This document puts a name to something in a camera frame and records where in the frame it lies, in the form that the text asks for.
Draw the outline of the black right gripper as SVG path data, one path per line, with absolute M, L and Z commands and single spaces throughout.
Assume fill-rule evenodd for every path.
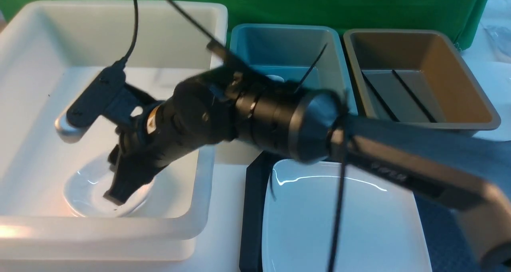
M 235 72 L 221 66 L 181 81 L 166 101 L 128 85 L 143 111 L 132 130 L 116 129 L 119 143 L 108 156 L 115 173 L 104 199 L 123 205 L 173 161 L 235 139 L 235 101 L 226 94 L 234 80 Z

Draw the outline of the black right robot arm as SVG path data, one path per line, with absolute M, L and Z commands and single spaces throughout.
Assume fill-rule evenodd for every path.
M 330 90 L 272 81 L 222 65 L 181 81 L 157 101 L 124 84 L 143 113 L 108 156 L 115 167 L 104 198 L 123 205 L 173 161 L 239 139 L 300 163 L 341 164 L 327 270 L 335 265 L 346 166 L 353 165 L 456 210 L 479 265 L 510 264 L 510 143 L 356 117 Z

